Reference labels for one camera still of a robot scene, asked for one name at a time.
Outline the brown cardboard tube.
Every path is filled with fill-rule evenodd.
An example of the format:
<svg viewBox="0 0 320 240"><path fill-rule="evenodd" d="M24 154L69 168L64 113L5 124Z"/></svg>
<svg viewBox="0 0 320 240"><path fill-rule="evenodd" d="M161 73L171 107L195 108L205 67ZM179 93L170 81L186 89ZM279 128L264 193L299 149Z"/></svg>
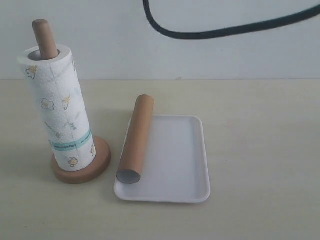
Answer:
<svg viewBox="0 0 320 240"><path fill-rule="evenodd" d="M116 174L123 184L135 184L141 179L154 104L154 98L146 94L136 99Z"/></svg>

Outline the printed white paper towel roll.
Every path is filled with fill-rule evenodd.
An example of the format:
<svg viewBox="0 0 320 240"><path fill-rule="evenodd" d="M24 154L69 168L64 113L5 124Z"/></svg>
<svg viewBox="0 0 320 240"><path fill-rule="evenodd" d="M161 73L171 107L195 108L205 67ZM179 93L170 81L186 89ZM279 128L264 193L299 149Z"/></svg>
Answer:
<svg viewBox="0 0 320 240"><path fill-rule="evenodd" d="M57 57L42 60L38 47L18 57L58 166L80 171L92 163L96 147L72 51L58 45Z"/></svg>

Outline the wooden paper towel holder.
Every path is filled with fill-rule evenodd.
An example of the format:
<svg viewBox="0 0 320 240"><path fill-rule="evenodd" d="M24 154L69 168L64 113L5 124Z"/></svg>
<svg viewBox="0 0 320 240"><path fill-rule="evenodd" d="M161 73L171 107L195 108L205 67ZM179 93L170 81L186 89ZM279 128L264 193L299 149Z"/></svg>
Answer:
<svg viewBox="0 0 320 240"><path fill-rule="evenodd" d="M36 19L32 23L34 35L38 44L42 60L51 60L58 56L56 45L49 22L45 19ZM62 170L56 161L54 153L51 158L51 168L57 179L67 184L82 184L100 176L108 167L111 152L107 142L98 136L93 136L96 156L86 168L78 171Z"/></svg>

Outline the white plastic tray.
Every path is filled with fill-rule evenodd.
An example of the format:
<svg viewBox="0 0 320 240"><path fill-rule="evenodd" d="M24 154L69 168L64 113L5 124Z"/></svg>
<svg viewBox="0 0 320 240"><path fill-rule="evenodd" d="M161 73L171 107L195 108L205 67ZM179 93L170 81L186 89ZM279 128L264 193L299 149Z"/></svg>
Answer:
<svg viewBox="0 0 320 240"><path fill-rule="evenodd" d="M137 183L114 182L124 201L205 202L211 193L202 121L192 115L154 115Z"/></svg>

